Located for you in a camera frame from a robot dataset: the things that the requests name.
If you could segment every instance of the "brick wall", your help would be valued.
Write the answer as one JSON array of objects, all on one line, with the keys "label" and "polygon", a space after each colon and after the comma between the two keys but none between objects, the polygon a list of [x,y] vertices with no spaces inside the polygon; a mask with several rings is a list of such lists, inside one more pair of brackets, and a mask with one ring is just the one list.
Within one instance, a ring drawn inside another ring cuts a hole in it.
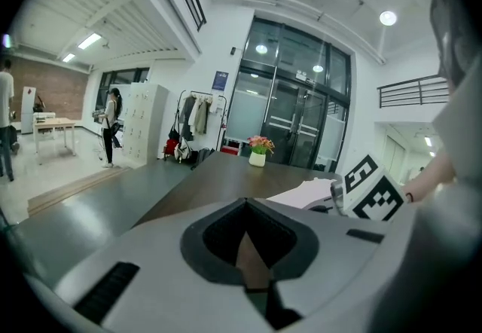
[{"label": "brick wall", "polygon": [[61,66],[54,66],[19,57],[9,57],[12,62],[15,97],[11,110],[17,111],[20,120],[23,87],[36,87],[45,103],[44,112],[55,112],[58,118],[82,119],[85,88],[88,75]]}]

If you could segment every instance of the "woman's black hair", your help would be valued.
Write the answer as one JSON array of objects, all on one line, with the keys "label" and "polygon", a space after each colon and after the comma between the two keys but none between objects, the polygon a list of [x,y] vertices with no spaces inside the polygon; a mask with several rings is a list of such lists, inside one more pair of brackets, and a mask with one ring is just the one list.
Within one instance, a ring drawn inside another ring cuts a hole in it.
[{"label": "woman's black hair", "polygon": [[112,88],[111,89],[111,94],[113,94],[116,99],[117,99],[117,104],[115,105],[115,117],[118,118],[119,115],[122,112],[122,96],[121,92],[119,92],[119,89],[117,88]]}]

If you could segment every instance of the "white floor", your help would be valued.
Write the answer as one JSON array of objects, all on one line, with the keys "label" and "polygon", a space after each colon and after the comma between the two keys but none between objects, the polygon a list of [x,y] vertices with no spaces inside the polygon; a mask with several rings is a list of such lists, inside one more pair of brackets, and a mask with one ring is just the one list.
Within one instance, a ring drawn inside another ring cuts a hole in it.
[{"label": "white floor", "polygon": [[[42,165],[39,165],[33,135],[19,134],[20,150],[17,155],[12,155],[15,180],[9,182],[7,174],[0,178],[0,207],[11,225],[29,217],[27,206],[30,198],[102,170],[105,152],[101,139],[85,129],[76,128],[77,155],[73,156],[71,136],[67,130],[68,148],[65,148],[62,132],[56,133],[55,137],[51,133],[41,135]],[[125,158],[120,149],[114,150],[113,162],[121,167],[138,167]]]}]

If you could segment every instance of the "white t-shirt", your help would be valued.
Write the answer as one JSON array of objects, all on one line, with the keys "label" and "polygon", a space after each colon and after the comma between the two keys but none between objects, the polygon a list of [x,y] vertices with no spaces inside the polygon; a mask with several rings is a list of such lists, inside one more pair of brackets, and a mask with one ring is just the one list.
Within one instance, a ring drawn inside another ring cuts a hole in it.
[{"label": "white t-shirt", "polygon": [[112,128],[112,124],[114,124],[116,122],[114,101],[109,100],[107,102],[107,106],[105,107],[105,114],[107,115],[107,118],[105,118],[102,121],[102,128],[108,128],[107,120],[108,120],[108,125]]},{"label": "white t-shirt", "polygon": [[14,97],[14,78],[10,73],[0,72],[0,128],[10,125],[10,98]]}]

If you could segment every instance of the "brown tabletop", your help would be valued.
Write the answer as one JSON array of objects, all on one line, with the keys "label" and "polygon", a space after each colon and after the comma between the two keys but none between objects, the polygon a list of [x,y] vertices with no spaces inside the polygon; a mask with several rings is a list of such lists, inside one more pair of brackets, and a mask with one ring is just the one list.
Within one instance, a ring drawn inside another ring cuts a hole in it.
[{"label": "brown tabletop", "polygon": [[235,200],[240,197],[272,197],[314,178],[340,177],[333,173],[269,162],[264,167],[255,167],[248,163],[247,157],[215,152],[157,202],[137,225],[214,202]]}]

